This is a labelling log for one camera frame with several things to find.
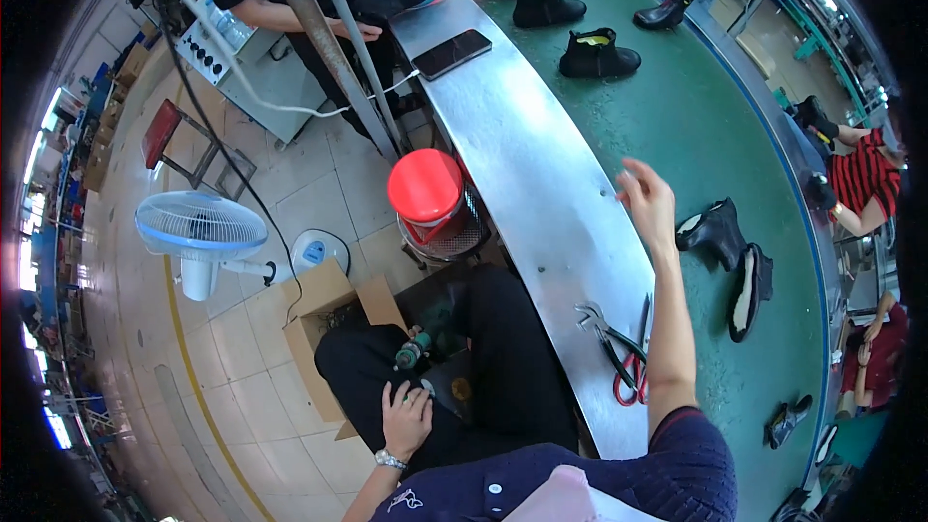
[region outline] fan grille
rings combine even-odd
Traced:
[[[239,261],[261,249],[267,226],[247,207],[200,191],[167,191],[135,210],[148,250],[190,261]]]

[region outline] shirt logo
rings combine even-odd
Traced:
[[[416,493],[414,493],[412,490],[407,490],[404,493],[400,494],[399,496],[396,496],[395,498],[390,500],[390,505],[387,506],[387,514],[390,513],[390,509],[393,506],[398,505],[400,502],[405,502],[406,506],[410,510],[413,510],[415,508],[422,506],[422,500],[419,500],[416,498]]]

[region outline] person in red shirt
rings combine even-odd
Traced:
[[[888,312],[889,320],[884,322]],[[896,392],[908,330],[909,317],[887,291],[880,297],[870,326],[848,338],[841,392],[854,391],[858,407],[886,405]]]
[[[906,163],[899,126],[899,103],[890,101],[889,120],[892,137],[876,128],[863,130],[836,125],[813,113],[804,123],[816,128],[827,139],[853,147],[845,156],[828,158],[828,182],[813,179],[812,197],[831,214],[832,219],[854,236],[864,236],[883,226],[896,214],[901,176]]]

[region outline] white cable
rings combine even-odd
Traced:
[[[245,73],[242,72],[241,67],[238,66],[238,61],[236,60],[235,53],[232,52],[232,47],[226,42],[226,39],[219,33],[219,29],[215,28],[213,23],[210,21],[210,18],[206,14],[206,9],[197,4],[197,0],[181,0],[187,8],[196,16],[197,20],[200,21],[200,24],[203,25],[210,33],[210,36],[215,40],[216,45],[219,47],[219,50],[226,55],[226,60],[229,62],[232,70],[238,75],[238,78],[241,79],[242,84],[245,86],[245,90],[248,91],[248,94],[262,107],[267,107],[274,111],[285,111],[285,112],[294,112],[294,113],[308,113],[311,116],[315,117],[332,117],[336,116],[344,111],[351,109],[351,106],[342,107],[341,109],[336,109],[335,111],[329,113],[319,113],[319,111],[312,109],[310,107],[297,107],[292,105],[276,105],[274,103],[265,101],[258,97],[258,93],[255,92],[254,87],[251,87],[248,77],[245,76]],[[171,40],[171,37],[165,37],[168,41]],[[409,81],[412,77],[419,75],[419,69],[413,69],[412,73],[406,75],[402,80],[400,80],[396,85],[393,85],[390,88],[383,90],[384,93],[390,92],[400,85]],[[374,95],[369,95],[368,99],[373,99]]]

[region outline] smartphone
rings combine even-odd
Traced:
[[[415,57],[412,64],[419,69],[422,76],[434,81],[458,65],[489,51],[491,47],[493,43],[489,39],[476,30],[469,29]]]

